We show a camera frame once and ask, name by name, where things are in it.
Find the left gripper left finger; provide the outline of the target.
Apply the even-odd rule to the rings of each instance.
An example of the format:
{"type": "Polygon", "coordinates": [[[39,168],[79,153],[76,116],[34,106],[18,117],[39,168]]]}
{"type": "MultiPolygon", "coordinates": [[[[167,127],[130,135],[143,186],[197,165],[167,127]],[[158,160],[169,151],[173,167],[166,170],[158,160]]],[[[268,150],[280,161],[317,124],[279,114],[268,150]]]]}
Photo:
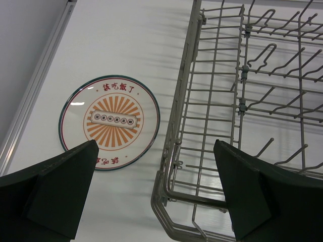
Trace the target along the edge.
{"type": "Polygon", "coordinates": [[[98,145],[1,177],[1,241],[72,241],[95,170],[98,145]]]}

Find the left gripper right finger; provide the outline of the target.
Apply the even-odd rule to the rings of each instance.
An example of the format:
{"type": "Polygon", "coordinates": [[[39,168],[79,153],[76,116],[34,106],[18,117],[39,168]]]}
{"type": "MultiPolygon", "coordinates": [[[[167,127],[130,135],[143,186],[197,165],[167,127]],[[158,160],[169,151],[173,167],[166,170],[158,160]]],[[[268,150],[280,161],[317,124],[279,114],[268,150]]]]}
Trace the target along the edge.
{"type": "Polygon", "coordinates": [[[224,141],[213,152],[237,241],[322,241],[322,180],[224,141]]]}

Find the white plate orange sunburst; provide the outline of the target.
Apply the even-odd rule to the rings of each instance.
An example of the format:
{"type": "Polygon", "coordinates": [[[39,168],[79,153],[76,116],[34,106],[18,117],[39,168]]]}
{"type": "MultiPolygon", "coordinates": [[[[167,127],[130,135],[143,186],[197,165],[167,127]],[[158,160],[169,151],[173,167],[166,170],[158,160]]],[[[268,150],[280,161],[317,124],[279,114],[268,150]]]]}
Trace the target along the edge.
{"type": "Polygon", "coordinates": [[[90,80],[76,89],[60,113],[58,134],[68,151],[95,140],[95,169],[115,171],[142,158],[160,127],[160,108],[151,90],[123,75],[90,80]]]}

